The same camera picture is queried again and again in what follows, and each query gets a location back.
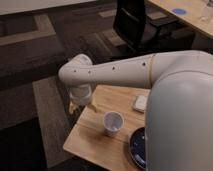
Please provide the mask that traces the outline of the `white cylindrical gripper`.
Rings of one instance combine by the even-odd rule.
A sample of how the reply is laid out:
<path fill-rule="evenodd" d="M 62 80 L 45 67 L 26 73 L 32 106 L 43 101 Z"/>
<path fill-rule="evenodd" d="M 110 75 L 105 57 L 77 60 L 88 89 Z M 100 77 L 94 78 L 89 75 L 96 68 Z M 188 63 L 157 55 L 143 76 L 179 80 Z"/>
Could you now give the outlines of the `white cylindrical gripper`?
<path fill-rule="evenodd" d="M 71 87 L 69 96 L 70 100 L 72 101 L 69 104 L 69 113 L 73 114 L 73 112 L 77 109 L 77 105 L 85 106 L 91 102 L 91 86 L 89 84 L 84 84 L 76 87 Z M 96 105 L 89 104 L 88 107 L 97 113 Z"/>

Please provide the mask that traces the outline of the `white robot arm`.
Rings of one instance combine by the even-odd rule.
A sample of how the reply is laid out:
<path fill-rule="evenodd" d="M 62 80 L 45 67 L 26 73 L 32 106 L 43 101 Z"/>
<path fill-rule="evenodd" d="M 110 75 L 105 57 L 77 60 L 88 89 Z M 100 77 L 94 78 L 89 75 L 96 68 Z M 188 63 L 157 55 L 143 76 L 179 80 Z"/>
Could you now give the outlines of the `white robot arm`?
<path fill-rule="evenodd" d="M 160 52 L 96 65 L 78 54 L 58 75 L 77 104 L 90 101 L 92 84 L 148 89 L 146 170 L 213 171 L 213 54 Z"/>

